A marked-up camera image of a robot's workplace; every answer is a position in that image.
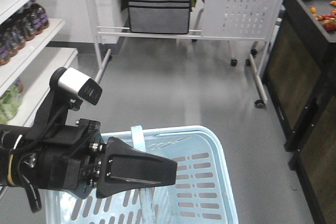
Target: concrete floor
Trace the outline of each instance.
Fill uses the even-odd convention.
[[[69,114],[68,123],[97,120],[103,133],[135,125],[205,126],[223,146],[239,223],[312,224],[297,175],[287,165],[291,154],[283,148],[275,109],[271,103],[254,107],[259,96],[251,69],[244,66],[250,46],[234,42],[238,65],[231,67],[225,41],[127,38],[103,75],[99,104],[84,103]],[[95,75],[94,56],[80,55],[79,66]],[[12,214],[10,206],[25,200],[23,191],[15,190],[10,196],[18,195],[16,201],[11,191],[5,195],[8,210],[0,204],[0,223],[44,223],[43,213]],[[17,213],[26,208],[20,206]]]

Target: tomato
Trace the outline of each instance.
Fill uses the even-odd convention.
[[[334,31],[334,24],[325,24],[325,25],[323,25],[323,27],[327,31]]]

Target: gray storage bin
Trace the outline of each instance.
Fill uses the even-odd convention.
[[[187,34],[191,0],[128,0],[133,33]]]

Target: light blue shopping basket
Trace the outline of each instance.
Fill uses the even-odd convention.
[[[224,152],[213,132],[202,126],[153,130],[137,126],[102,134],[105,141],[114,136],[141,149],[139,135],[146,152],[178,162],[176,185],[149,189],[150,202],[140,200],[138,189],[106,199],[97,199],[93,190],[85,200],[48,191],[47,224],[144,224],[150,207],[153,224],[238,224]]]

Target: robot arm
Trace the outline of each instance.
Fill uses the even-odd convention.
[[[25,188],[32,212],[41,209],[38,189],[63,190],[86,198],[173,185],[177,163],[137,151],[118,138],[104,143],[100,122],[80,119],[66,125],[68,110],[82,99],[96,105],[102,89],[85,74],[59,68],[32,127],[0,124],[0,185]]]

